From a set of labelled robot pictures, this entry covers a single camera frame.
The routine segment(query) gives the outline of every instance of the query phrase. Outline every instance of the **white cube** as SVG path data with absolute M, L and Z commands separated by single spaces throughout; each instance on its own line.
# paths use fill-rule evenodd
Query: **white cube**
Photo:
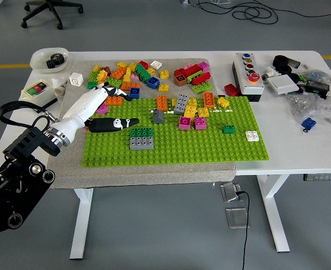
M 161 65 L 162 65 L 162 63 L 160 63 L 158 61 L 153 61 L 153 63 L 150 64 L 150 67 L 157 70 L 161 67 Z
M 83 83 L 83 75 L 79 73 L 72 73 L 69 77 L 70 84 L 72 86 L 81 86 Z
M 245 136 L 248 142 L 257 142 L 259 141 L 259 136 L 256 131 L 245 131 Z

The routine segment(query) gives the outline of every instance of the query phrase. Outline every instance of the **green baseplate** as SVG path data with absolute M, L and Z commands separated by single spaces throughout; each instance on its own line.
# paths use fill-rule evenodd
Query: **green baseplate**
M 139 118 L 133 128 L 153 128 L 154 150 L 130 150 L 130 128 L 113 133 L 88 132 L 83 156 L 84 167 L 111 167 L 131 165 L 189 164 L 231 161 L 268 160 L 269 156 L 247 97 L 225 97 L 227 108 L 216 105 L 209 109 L 207 129 L 179 129 L 180 115 L 173 114 L 168 98 L 165 124 L 153 123 L 156 100 L 133 99 L 122 106 L 109 106 L 106 115 L 94 118 Z M 203 99 L 197 98 L 198 108 Z M 224 134 L 225 125 L 235 125 L 236 132 Z M 245 131 L 256 131 L 258 142 L 248 142 Z

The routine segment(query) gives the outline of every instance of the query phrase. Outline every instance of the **black cable on floor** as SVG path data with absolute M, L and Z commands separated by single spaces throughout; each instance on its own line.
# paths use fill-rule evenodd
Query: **black cable on floor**
M 219 9 L 225 10 L 225 11 L 224 12 L 210 11 L 210 10 L 207 10 L 204 8 L 206 5 L 215 6 L 216 8 L 219 8 Z M 313 15 L 303 15 L 303 14 L 300 14 L 298 12 L 291 11 L 291 10 L 280 10 L 278 8 L 269 7 L 269 6 L 259 2 L 258 0 L 253 0 L 253 2 L 245 2 L 245 3 L 241 3 L 241 4 L 236 4 L 233 7 L 223 7 L 223 6 L 219 6 L 218 4 L 215 4 L 212 2 L 202 2 L 201 3 L 200 0 L 198 0 L 198 3 L 195 4 L 194 7 L 195 6 L 199 6 L 199 8 L 201 10 L 204 10 L 208 13 L 216 14 L 216 15 L 225 15 L 225 14 L 232 12 L 232 16 L 237 20 L 250 20 L 250 21 L 253 21 L 258 24 L 275 24 L 275 23 L 277 23 L 279 20 L 279 17 L 278 17 L 278 14 L 276 13 L 276 11 L 290 12 L 290 13 L 294 13 L 296 15 L 306 17 L 306 18 L 331 16 L 331 13 L 325 14 L 325 15 L 314 15 L 313 16 Z M 274 16 L 275 16 L 275 18 L 273 19 L 273 21 L 269 22 L 269 19 L 271 19 Z
M 245 193 L 248 196 L 248 210 L 247 210 L 247 219 L 246 219 L 246 233 L 245 233 L 245 242 L 244 242 L 244 253 L 243 253 L 243 268 L 242 270 L 244 270 L 244 266 L 245 266 L 245 249 L 246 249 L 246 241 L 248 240 L 248 224 L 249 224 L 249 206 L 250 206 L 250 197 L 248 192 L 246 191 L 238 191 L 235 194 L 236 195 L 240 195 Z

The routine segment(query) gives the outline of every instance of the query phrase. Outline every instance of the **gray floor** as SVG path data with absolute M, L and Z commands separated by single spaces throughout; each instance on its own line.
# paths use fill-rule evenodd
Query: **gray floor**
M 274 25 L 211 15 L 172 1 L 80 1 L 20 27 L 24 1 L 0 6 L 0 64 L 29 63 L 46 47 L 69 51 L 314 50 L 331 55 L 331 16 L 278 12 Z M 331 0 L 270 1 L 307 15 Z M 0 69 L 0 106 L 16 100 L 30 69 Z M 5 125 L 0 122 L 0 137 Z M 236 177 L 251 197 L 245 269 L 331 269 L 331 182 L 291 176 L 275 195 L 290 253 L 276 253 L 255 177 Z M 97 188 L 83 261 L 70 261 L 78 199 L 49 190 L 18 230 L 0 233 L 0 269 L 241 269 L 245 231 L 231 230 L 220 183 Z M 237 204 L 246 206 L 246 202 Z

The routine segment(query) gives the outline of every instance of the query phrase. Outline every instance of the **robotic arm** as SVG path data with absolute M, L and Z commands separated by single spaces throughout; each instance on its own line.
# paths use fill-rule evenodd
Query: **robotic arm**
M 19 228 L 55 180 L 54 172 L 32 155 L 37 147 L 57 156 L 62 146 L 73 142 L 75 132 L 80 128 L 87 127 L 91 132 L 115 132 L 139 123 L 137 118 L 91 119 L 108 96 L 132 100 L 122 90 L 100 84 L 99 88 L 83 94 L 62 120 L 55 119 L 42 107 L 23 101 L 10 102 L 0 108 L 1 121 L 27 128 L 3 151 L 6 161 L 0 167 L 0 232 Z M 3 116 L 24 107 L 44 111 L 45 115 L 38 117 L 33 125 L 16 123 Z M 35 127 L 39 118 L 47 119 L 43 130 Z

